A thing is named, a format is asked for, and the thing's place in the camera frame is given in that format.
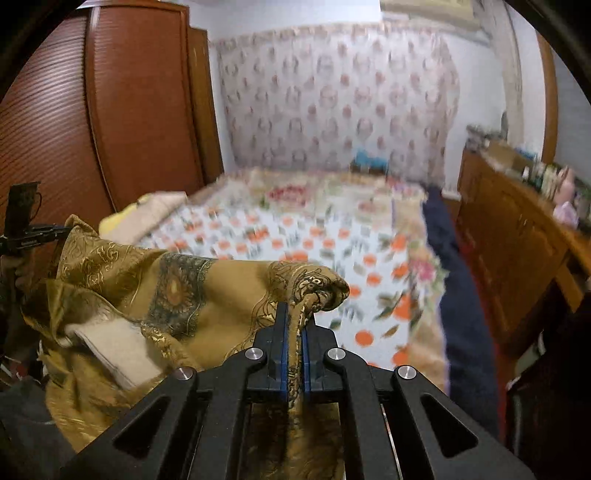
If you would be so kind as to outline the floral quilt blanket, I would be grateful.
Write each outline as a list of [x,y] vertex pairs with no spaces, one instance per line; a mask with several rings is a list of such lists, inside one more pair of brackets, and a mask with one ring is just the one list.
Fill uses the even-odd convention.
[[410,363],[448,390],[440,314],[448,272],[428,242],[427,199],[423,187],[384,177],[246,170],[190,197],[192,214],[211,215],[191,246],[332,269],[349,298],[317,322],[339,346],[373,366]]

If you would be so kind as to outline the cardboard box on cabinet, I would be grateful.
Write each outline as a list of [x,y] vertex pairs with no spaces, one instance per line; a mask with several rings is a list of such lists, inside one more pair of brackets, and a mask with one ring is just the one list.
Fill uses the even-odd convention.
[[534,162],[518,153],[507,142],[502,140],[490,140],[482,151],[485,160],[493,169],[506,174],[513,173],[518,177],[527,169],[532,171]]

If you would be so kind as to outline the patterned lace wall curtain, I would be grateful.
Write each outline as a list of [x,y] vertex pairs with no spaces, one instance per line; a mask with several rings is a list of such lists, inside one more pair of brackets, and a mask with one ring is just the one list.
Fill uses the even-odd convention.
[[460,84],[438,32],[407,24],[270,30],[215,45],[239,167],[346,170],[359,156],[443,185]]

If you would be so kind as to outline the gold brocade garment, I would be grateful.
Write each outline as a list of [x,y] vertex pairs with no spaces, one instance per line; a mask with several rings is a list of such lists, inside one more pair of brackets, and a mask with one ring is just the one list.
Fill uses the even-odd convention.
[[[349,297],[331,269],[294,261],[209,259],[101,239],[76,216],[60,242],[53,275],[26,300],[25,322],[43,338],[46,404],[59,431],[80,451],[175,367],[204,371],[252,346],[286,303],[287,406],[253,410],[246,442],[249,479],[339,479],[345,473],[338,409],[305,407],[301,330],[311,316]],[[124,387],[100,352],[76,335],[119,320],[135,327],[157,369]]]

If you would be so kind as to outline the navy blue bed cover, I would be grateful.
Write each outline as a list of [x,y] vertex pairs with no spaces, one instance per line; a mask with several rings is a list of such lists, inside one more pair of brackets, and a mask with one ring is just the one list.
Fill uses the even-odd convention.
[[499,387],[493,340],[476,283],[441,190],[426,188],[423,204],[429,246],[447,272],[440,302],[448,360],[449,397],[494,437],[499,436]]

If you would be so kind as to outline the yellow plush toy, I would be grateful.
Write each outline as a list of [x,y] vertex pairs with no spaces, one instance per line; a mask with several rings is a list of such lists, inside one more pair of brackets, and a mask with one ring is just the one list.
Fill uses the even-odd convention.
[[105,238],[106,235],[112,232],[126,216],[128,216],[129,214],[137,210],[141,205],[146,203],[150,199],[150,197],[150,194],[142,195],[134,203],[127,205],[123,210],[103,218],[98,225],[99,236],[101,238]]

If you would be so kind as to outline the grey window blind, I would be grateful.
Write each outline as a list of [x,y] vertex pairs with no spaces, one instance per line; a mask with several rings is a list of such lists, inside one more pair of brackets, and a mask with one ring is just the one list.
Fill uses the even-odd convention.
[[590,182],[591,107],[584,92],[559,55],[552,51],[558,94],[556,158]]

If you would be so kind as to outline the wooden louvered wardrobe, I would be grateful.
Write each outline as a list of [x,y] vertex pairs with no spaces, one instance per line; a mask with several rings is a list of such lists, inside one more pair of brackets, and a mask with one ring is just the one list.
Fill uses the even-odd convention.
[[222,171],[208,38],[185,5],[83,3],[1,103],[1,187],[37,184],[37,224],[76,215],[97,226],[144,194],[192,194]]

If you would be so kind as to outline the pink folded pillow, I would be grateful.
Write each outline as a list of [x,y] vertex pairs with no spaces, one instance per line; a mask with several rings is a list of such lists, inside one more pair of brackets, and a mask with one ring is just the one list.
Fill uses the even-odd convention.
[[126,216],[105,238],[119,244],[135,245],[166,217],[187,203],[185,192],[159,191],[149,193],[150,199]]

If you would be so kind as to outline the pink bottle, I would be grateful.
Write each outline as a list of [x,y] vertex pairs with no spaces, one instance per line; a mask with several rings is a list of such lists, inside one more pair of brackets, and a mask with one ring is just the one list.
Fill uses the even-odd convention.
[[557,189],[553,197],[553,202],[556,206],[573,201],[576,190],[575,181],[576,175],[571,167],[564,167],[559,172]]

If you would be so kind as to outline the wooden sideboard cabinet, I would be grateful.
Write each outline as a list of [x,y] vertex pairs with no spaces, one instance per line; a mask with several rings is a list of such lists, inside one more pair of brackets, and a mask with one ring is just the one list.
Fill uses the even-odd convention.
[[590,241],[559,224],[532,187],[465,150],[458,180],[459,228],[476,256],[494,312],[493,332],[509,351],[548,323],[579,312],[590,297]]

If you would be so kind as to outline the blue topped box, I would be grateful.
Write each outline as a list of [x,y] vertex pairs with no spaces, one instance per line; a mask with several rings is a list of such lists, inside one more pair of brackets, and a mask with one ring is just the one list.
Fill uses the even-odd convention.
[[389,161],[385,158],[370,155],[366,150],[356,151],[353,161],[349,164],[353,173],[363,173],[376,176],[386,176],[389,169]]

